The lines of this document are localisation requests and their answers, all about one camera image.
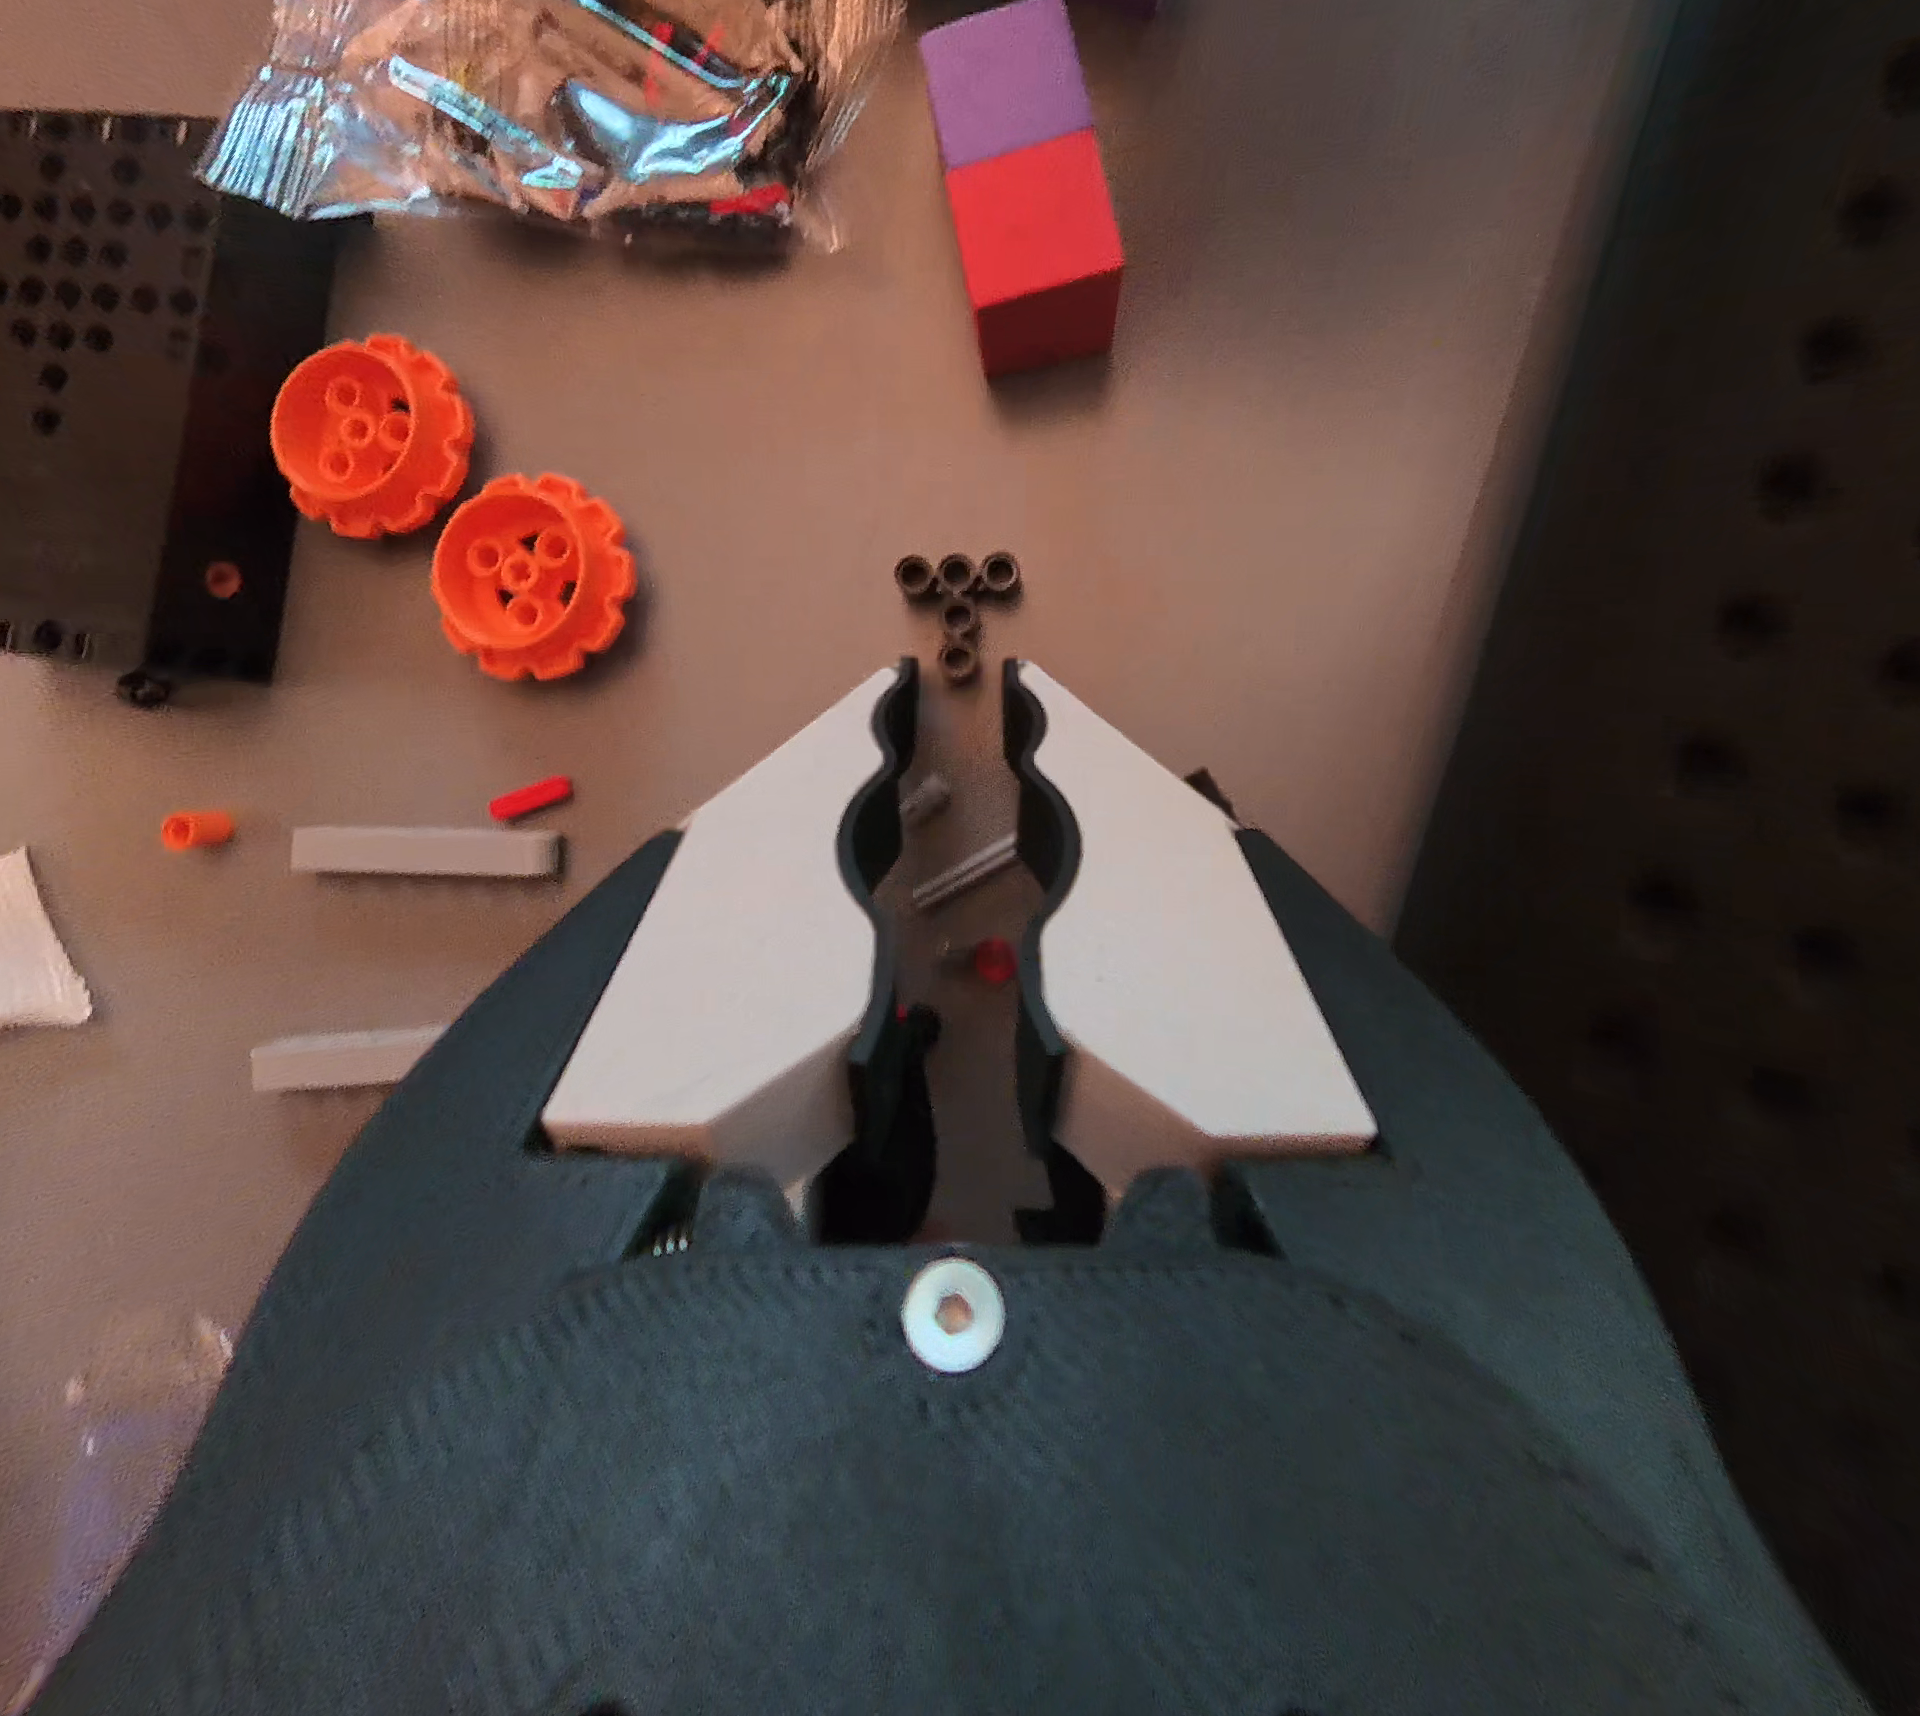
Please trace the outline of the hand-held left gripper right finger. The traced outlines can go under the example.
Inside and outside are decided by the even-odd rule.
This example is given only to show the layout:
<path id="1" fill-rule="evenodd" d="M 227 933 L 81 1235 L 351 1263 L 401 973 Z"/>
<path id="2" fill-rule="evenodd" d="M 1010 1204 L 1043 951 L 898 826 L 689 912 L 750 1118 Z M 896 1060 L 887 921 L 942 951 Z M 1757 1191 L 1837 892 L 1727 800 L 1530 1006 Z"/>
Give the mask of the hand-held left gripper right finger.
<path id="1" fill-rule="evenodd" d="M 1142 1176 L 1380 1137 L 1254 865 L 1261 833 L 1033 659 L 1001 674 L 1017 853 L 1020 1130 L 1061 1213 Z"/>

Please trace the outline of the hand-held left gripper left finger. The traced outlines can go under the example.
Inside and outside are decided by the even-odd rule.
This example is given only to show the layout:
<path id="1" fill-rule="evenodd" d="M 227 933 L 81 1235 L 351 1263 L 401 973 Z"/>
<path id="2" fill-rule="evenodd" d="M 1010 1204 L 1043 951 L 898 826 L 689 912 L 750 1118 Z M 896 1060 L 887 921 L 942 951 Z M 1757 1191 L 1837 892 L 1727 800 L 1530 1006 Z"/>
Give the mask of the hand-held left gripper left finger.
<path id="1" fill-rule="evenodd" d="M 882 667 L 697 807 L 565 1060 L 558 1149 L 826 1191 L 826 1224 L 920 1224 L 925 1055 L 896 1026 L 920 665 Z"/>

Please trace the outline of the grey plastic beam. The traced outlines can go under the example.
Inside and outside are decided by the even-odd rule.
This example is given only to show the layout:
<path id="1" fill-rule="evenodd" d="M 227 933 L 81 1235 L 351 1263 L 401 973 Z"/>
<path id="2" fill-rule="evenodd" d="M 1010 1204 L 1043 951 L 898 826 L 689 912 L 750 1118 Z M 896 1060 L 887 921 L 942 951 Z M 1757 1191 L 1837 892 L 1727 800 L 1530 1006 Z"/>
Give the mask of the grey plastic beam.
<path id="1" fill-rule="evenodd" d="M 252 1047 L 252 1092 L 260 1095 L 391 1087 L 442 1040 L 444 1024 L 319 1032 L 272 1037 Z"/>
<path id="2" fill-rule="evenodd" d="M 290 871 L 312 878 L 550 882 L 565 873 L 555 830 L 433 824 L 308 824 L 292 830 Z"/>

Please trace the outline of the dark T-shaped connector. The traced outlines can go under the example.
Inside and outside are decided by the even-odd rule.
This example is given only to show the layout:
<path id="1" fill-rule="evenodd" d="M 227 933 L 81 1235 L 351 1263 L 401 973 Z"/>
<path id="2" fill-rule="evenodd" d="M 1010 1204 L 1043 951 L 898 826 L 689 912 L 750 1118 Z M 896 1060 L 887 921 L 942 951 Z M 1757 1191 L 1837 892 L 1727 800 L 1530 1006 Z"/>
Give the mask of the dark T-shaped connector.
<path id="1" fill-rule="evenodd" d="M 952 690 L 970 687 L 983 674 L 986 616 L 1023 600 L 1027 580 L 1017 553 L 985 556 L 911 552 L 892 565 L 903 600 L 925 608 L 939 630 L 935 667 Z"/>

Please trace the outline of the white plastic pouch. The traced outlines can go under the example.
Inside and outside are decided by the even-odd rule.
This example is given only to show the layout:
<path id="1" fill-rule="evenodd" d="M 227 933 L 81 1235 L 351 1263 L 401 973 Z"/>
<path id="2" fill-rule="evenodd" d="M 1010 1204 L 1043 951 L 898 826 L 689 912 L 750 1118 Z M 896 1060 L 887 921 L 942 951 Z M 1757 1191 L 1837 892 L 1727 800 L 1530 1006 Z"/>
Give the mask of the white plastic pouch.
<path id="1" fill-rule="evenodd" d="M 3 1029 L 70 1029 L 92 1019 L 92 995 L 38 892 L 30 851 L 3 856 Z"/>

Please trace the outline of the red foam cube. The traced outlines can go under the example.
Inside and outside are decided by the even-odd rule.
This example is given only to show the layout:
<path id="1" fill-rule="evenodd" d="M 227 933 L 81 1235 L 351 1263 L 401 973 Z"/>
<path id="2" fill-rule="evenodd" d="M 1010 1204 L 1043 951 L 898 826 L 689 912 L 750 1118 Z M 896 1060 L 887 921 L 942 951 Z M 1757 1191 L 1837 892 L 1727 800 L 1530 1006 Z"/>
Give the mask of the red foam cube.
<path id="1" fill-rule="evenodd" d="M 945 191 L 985 377 L 1106 359 L 1127 251 L 1096 129 L 949 168 Z"/>

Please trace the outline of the clear bag of orange gears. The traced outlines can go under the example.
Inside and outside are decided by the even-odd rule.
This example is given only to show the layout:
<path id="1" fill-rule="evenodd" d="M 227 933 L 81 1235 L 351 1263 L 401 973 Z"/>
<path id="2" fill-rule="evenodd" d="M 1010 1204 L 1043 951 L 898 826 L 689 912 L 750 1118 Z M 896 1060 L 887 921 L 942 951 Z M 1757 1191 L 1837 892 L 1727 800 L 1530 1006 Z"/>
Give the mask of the clear bag of orange gears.
<path id="1" fill-rule="evenodd" d="M 233 1362 L 206 1314 L 109 1322 L 61 1391 L 67 1462 L 41 1629 L 4 1711 L 27 1711 L 74 1646 L 175 1487 Z"/>

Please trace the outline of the grey axle rod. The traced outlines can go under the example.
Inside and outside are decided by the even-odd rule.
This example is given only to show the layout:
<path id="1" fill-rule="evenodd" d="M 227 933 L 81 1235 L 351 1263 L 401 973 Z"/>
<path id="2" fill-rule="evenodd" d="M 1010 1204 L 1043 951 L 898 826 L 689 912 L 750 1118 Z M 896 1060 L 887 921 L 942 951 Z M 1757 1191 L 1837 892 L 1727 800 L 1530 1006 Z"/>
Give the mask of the grey axle rod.
<path id="1" fill-rule="evenodd" d="M 990 882 L 1019 861 L 1019 839 L 1008 833 L 983 846 L 958 863 L 951 863 L 939 873 L 923 880 L 911 892 L 911 906 L 916 913 L 935 912 L 956 897 Z"/>

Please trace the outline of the orange gear wheel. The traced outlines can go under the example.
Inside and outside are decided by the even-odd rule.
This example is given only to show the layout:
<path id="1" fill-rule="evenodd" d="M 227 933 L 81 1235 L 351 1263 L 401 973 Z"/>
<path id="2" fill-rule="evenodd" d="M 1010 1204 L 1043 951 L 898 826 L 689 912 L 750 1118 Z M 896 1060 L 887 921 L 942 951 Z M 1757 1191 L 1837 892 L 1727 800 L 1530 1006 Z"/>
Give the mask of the orange gear wheel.
<path id="1" fill-rule="evenodd" d="M 561 474 L 488 479 L 447 519 L 430 589 L 448 644 L 500 681 L 562 681 L 622 636 L 638 564 L 613 504 Z"/>

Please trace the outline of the dark perforated panel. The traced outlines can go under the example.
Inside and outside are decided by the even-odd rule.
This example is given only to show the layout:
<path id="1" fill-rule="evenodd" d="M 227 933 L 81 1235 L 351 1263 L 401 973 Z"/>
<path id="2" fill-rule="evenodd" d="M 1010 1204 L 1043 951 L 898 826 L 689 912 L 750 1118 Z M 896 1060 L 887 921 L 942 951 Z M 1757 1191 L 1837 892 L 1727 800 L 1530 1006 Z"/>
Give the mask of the dark perforated panel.
<path id="1" fill-rule="evenodd" d="M 1404 894 L 1916 1711 L 1916 0 L 1678 0 Z"/>

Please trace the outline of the orange gear stack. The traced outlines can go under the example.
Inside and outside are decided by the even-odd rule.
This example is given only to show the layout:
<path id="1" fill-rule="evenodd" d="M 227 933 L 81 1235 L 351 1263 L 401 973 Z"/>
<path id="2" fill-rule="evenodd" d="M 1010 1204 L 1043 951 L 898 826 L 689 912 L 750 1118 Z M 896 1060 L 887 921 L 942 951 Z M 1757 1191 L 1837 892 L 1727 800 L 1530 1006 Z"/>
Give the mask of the orange gear stack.
<path id="1" fill-rule="evenodd" d="M 354 541 L 415 533 L 448 508 L 468 479 L 474 432 L 455 371 L 395 333 L 301 359 L 269 422 L 301 516 Z"/>

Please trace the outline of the black perforated control box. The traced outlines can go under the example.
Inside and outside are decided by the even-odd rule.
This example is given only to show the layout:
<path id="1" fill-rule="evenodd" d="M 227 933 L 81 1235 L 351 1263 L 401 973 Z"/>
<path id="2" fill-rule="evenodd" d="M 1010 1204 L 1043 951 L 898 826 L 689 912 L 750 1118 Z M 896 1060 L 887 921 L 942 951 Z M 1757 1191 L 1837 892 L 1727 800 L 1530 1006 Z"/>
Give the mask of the black perforated control box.
<path id="1" fill-rule="evenodd" d="M 351 229 L 209 188 L 212 129 L 3 113 L 3 649 L 140 708 L 277 676 L 298 511 L 270 422 Z"/>

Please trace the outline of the small clear bag of parts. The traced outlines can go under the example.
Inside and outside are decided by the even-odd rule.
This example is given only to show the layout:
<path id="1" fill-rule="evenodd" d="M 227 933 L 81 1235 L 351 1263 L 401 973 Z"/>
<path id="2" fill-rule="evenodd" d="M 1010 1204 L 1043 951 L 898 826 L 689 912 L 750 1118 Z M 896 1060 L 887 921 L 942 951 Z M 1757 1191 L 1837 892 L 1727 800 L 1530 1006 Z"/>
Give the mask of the small clear bag of parts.
<path id="1" fill-rule="evenodd" d="M 275 0 L 204 146 L 301 221 L 500 210 L 781 246 L 908 0 Z"/>

